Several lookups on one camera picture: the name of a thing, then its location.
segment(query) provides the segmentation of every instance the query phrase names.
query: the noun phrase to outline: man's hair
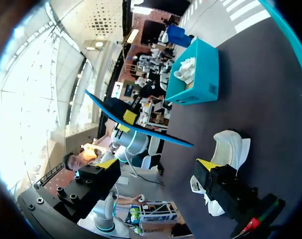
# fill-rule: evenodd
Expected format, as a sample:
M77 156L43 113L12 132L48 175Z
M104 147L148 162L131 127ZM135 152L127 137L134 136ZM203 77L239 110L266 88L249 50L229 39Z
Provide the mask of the man's hair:
M69 170L69 171L72 171L72 169L69 168L69 166L68 166L69 157L70 157L71 155L74 155L74 153L67 153L67 154L63 157L63 160L62 160L63 164L65 165L65 168L66 168L67 170Z

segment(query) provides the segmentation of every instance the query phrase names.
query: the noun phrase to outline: hand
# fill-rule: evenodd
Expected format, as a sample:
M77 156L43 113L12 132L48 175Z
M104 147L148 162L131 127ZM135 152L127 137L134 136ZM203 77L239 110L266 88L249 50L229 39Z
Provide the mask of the hand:
M136 196L135 198L132 198L132 200L131 200L131 204L134 204L134 205L144 205L144 204L146 204L147 203L147 199L145 199L145 202L143 202L143 203L140 203L138 200L139 200L139 198L141 198L141 195L138 195L138 196Z

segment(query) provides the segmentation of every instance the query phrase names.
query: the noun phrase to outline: white floor marking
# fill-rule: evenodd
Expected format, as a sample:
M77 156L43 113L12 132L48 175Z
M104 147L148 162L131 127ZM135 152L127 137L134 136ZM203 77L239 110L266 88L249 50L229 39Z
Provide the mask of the white floor marking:
M245 14L249 10L253 9L254 7L257 7L260 5L260 2L258 0L254 0L251 3L247 4L246 6L243 6L241 9L239 9L237 12L232 14L230 16L230 19L234 21L236 18L240 17L241 15Z
M247 18L246 20L242 21L241 23L237 24L235 26L235 29L237 33L240 33L241 31L245 30L246 28L249 28L250 26L269 18L270 15L267 12L267 10L263 10L259 13L256 13L255 15L252 15L251 17Z
M192 6L191 6L191 15L193 15L193 13L194 13L194 5L192 4Z
M235 7L239 6L240 4L242 4L244 1L246 0L237 0L236 2L234 2L232 5L230 5L228 8L226 8L227 12L230 12L231 10L233 10Z
M226 0L226 1L223 2L223 5L226 6L226 5L230 4L232 1L233 0Z
M188 10L188 12L187 12L187 21L190 19L190 9Z

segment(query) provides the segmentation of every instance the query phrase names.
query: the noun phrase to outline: lamp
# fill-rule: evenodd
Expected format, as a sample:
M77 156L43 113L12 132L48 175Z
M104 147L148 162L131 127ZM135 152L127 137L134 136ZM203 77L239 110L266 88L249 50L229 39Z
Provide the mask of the lamp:
M96 42L96 47L103 47L103 42L97 41Z
M138 29L133 29L126 42L127 43L132 43L138 32L139 32Z

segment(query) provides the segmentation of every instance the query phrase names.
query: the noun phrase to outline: floor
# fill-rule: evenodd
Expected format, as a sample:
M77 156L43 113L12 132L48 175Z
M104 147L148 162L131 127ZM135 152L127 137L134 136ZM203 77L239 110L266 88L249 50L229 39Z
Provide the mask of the floor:
M194 0L179 27L217 47L270 15L258 0ZM176 56L185 50L176 47Z
M223 2L217 6L224 7ZM286 201L275 224L286 222L302 198L299 63L271 18L238 34L234 27L229 31L233 37L227 40L225 36L223 44L216 42L220 44L218 101L174 104L171 112L168 134L194 143L194 148L165 142L161 158L167 190L195 238L229 238L236 226L226 216L210 216L202 196L190 189L195 160L210 161L215 150L213 135L225 129L244 132L251 138L249 156L239 170L239 178L258 187L260 197L273 193Z

